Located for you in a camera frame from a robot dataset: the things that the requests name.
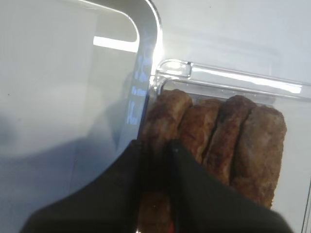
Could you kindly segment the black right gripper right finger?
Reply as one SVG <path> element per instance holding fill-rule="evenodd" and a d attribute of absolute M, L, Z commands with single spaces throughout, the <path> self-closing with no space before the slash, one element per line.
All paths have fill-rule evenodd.
<path fill-rule="evenodd" d="M 290 233 L 284 218 L 223 185 L 180 141 L 168 143 L 170 196 L 177 233 Z"/>

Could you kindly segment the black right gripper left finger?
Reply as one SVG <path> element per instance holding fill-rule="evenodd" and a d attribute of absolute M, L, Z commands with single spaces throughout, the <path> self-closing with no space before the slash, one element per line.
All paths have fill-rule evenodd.
<path fill-rule="evenodd" d="M 23 233 L 134 233 L 137 230 L 143 155 L 133 140 L 99 177 L 34 212 Z"/>

